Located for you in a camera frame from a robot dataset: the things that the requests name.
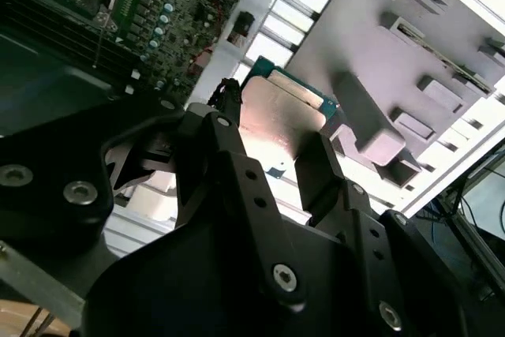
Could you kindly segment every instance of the motherboard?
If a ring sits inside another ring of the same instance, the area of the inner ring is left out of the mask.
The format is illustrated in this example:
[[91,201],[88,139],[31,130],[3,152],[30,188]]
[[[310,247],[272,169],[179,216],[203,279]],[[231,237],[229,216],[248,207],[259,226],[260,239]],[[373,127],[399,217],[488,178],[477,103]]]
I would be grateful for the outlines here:
[[95,36],[97,43],[88,50],[86,61],[92,67],[109,65],[104,57],[114,44],[115,50],[137,58],[131,68],[135,90],[158,88],[184,103],[238,0],[31,1]]

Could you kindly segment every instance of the black cable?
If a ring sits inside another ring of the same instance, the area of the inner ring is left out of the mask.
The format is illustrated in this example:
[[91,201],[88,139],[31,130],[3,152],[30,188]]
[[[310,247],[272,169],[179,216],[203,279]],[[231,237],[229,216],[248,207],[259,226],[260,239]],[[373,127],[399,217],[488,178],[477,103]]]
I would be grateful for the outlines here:
[[499,211],[499,225],[502,227],[502,232],[505,234],[505,225],[503,225],[503,213],[505,212],[505,201],[502,204],[502,209]]
[[[473,215],[473,211],[472,211],[472,208],[470,207],[470,204],[468,204],[468,201],[466,201],[465,197],[461,197],[461,202],[464,202],[466,204],[466,207],[468,207],[468,210],[470,211],[470,214],[472,216],[473,225],[475,225],[475,227],[477,228],[477,232],[478,232],[479,226],[477,225],[477,221],[475,221],[475,216]],[[463,208],[463,204],[461,204],[461,208],[464,213],[465,209]]]
[[500,177],[502,177],[503,179],[505,179],[505,175],[500,174],[500,173],[498,173],[498,172],[496,172],[494,170],[488,169],[487,167],[482,167],[482,170],[487,170],[487,171],[489,171],[489,172],[491,172],[493,174],[499,175]]
[[[499,172],[497,171],[494,171],[494,170],[491,170],[491,169],[488,169],[487,167],[482,167],[482,170],[487,170],[493,174],[496,174],[502,178],[505,179],[505,175],[503,174],[500,174]],[[505,213],[505,201],[503,202],[502,204],[502,208],[499,210],[499,225],[501,226],[502,228],[502,232],[503,234],[505,234],[505,225],[503,225],[503,213]]]

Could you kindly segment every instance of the metal frame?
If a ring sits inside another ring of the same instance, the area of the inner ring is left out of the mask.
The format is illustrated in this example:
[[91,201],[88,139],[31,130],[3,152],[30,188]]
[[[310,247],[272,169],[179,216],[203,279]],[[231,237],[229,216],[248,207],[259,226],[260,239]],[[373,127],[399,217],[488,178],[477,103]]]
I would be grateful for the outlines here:
[[[240,0],[238,2],[230,15],[230,19],[223,28],[223,33],[212,53],[211,61],[200,75],[188,103],[202,103],[202,101],[206,103],[207,99],[215,90],[215,84],[219,83],[223,78],[229,77],[234,72],[238,64],[245,57],[245,53],[263,25],[264,19],[270,12],[274,1],[275,0]],[[251,13],[255,21],[249,29],[247,42],[242,47],[236,47],[226,41],[226,38],[232,31],[240,12]]]

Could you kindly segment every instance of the black metal bracket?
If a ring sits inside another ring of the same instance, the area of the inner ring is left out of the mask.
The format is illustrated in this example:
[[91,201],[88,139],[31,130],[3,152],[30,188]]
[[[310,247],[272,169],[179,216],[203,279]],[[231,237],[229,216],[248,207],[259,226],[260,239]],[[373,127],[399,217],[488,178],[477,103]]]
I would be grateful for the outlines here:
[[102,233],[114,192],[153,172],[139,162],[145,155],[134,154],[139,138],[154,126],[170,134],[183,114],[174,101],[149,93],[1,139],[0,238],[36,240],[53,253],[88,248]]
[[398,278],[389,241],[384,227],[372,217],[368,194],[344,177],[331,142],[321,134],[311,139],[295,169],[301,202],[312,213],[309,225],[336,236],[354,254],[367,313],[364,331],[407,335],[402,292],[393,284]]
[[[88,250],[115,193],[154,170],[176,173],[176,230],[100,276],[83,335],[466,335],[472,307],[447,268],[398,214],[377,220],[326,137],[314,133],[295,163],[312,214],[299,226],[245,153],[238,99],[223,99],[230,114],[144,94],[0,140],[0,240],[35,246],[33,260]],[[440,293],[413,290],[413,268],[435,276]],[[416,297],[449,317],[416,317]]]

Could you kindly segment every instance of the capacitor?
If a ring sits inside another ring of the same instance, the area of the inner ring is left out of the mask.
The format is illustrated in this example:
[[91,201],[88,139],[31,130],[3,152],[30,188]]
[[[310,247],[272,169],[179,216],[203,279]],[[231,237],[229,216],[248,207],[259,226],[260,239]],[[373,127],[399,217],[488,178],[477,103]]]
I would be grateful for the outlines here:
[[166,13],[172,13],[174,11],[174,6],[172,6],[170,3],[165,3],[163,6],[163,12]]
[[165,82],[163,82],[163,81],[156,82],[156,90],[161,91],[161,90],[163,90],[163,87],[165,87]]
[[163,36],[163,34],[165,33],[165,31],[163,31],[163,29],[161,29],[160,27],[156,27],[155,30],[154,30],[154,33],[156,36]]
[[168,24],[168,22],[169,22],[169,21],[170,21],[170,19],[168,18],[168,16],[167,16],[167,15],[161,15],[161,16],[159,17],[159,22],[160,22],[161,24]]

